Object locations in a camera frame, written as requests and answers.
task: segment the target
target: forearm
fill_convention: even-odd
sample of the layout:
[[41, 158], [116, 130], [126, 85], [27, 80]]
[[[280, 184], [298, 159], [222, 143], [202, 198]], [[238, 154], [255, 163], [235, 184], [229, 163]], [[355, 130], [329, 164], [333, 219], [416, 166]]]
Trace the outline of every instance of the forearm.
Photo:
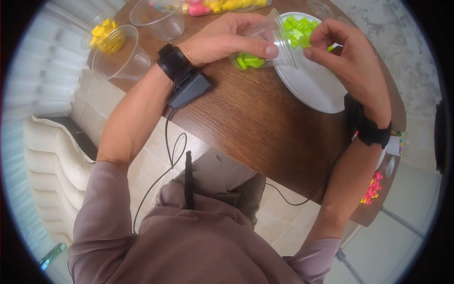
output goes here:
[[171, 80], [154, 65], [113, 110], [96, 161], [108, 161], [127, 172], [158, 124], [171, 90]]
[[320, 212], [305, 243], [316, 239], [340, 239], [348, 219], [370, 185], [382, 148], [367, 146], [355, 138], [335, 164]]

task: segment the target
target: wood grain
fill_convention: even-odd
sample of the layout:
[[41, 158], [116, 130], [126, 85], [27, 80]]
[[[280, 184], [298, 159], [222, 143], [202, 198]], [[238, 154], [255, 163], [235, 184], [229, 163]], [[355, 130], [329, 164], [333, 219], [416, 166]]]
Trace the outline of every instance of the wood grain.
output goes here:
[[[117, 13], [119, 25], [130, 24], [129, 13], [138, 0], [130, 0]], [[348, 17], [327, 1], [336, 16]], [[272, 8], [279, 13], [304, 12], [316, 16], [302, 0], [275, 0], [270, 7], [254, 13], [267, 15]], [[221, 15], [185, 16], [185, 31], [172, 44], [188, 39]], [[139, 42], [157, 59], [157, 51], [166, 42], [158, 40], [146, 27], [138, 27]], [[405, 130], [405, 109], [397, 87], [378, 56], [385, 75], [392, 104], [394, 130]], [[329, 173], [336, 158], [350, 144], [345, 131], [345, 114], [325, 114], [301, 103], [283, 84], [274, 68], [238, 71], [228, 59], [203, 67], [203, 72], [216, 86], [205, 96], [181, 110], [172, 122], [213, 147], [251, 167], [281, 185], [309, 197], [319, 188], [313, 201], [321, 203]], [[128, 92], [135, 82], [111, 79]], [[389, 159], [387, 154], [380, 166]], [[396, 157], [397, 170], [399, 158]], [[378, 214], [394, 179], [394, 174], [381, 181], [382, 190], [372, 204], [360, 204], [352, 220], [368, 226]]]

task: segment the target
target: fingernail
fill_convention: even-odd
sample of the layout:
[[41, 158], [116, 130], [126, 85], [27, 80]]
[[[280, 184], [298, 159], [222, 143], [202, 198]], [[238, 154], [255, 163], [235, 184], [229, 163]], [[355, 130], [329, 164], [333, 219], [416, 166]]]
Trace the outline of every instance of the fingernail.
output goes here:
[[275, 45], [269, 45], [266, 48], [266, 56], [269, 58], [276, 58], [279, 53], [279, 50], [277, 49], [277, 46]]
[[305, 56], [307, 59], [311, 60], [312, 51], [311, 51], [310, 49], [305, 48], [305, 49], [303, 50], [303, 53], [304, 53], [304, 56]]

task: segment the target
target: hand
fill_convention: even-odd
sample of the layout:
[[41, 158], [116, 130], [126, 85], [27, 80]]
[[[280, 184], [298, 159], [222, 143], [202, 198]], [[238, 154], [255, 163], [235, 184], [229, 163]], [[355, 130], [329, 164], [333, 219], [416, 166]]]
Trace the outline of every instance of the hand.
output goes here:
[[265, 20], [259, 14], [227, 13], [178, 47], [194, 66], [204, 66], [244, 51], [264, 59], [276, 58], [279, 50], [274, 43], [237, 35], [237, 29]]
[[[327, 52], [333, 43], [344, 47]], [[364, 106], [366, 116], [378, 128], [387, 128], [391, 121], [388, 90], [380, 64], [363, 32], [326, 19], [312, 32], [311, 44], [312, 47], [304, 49], [305, 57], [331, 70], [350, 95]]]

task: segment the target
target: pants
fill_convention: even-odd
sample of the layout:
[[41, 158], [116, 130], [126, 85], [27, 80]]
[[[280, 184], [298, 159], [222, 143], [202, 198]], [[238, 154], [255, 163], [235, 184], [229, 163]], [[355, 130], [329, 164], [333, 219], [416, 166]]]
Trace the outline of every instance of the pants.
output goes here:
[[[266, 177], [211, 148], [192, 163], [194, 193], [225, 202], [257, 223]], [[172, 181], [184, 186], [185, 171]]]

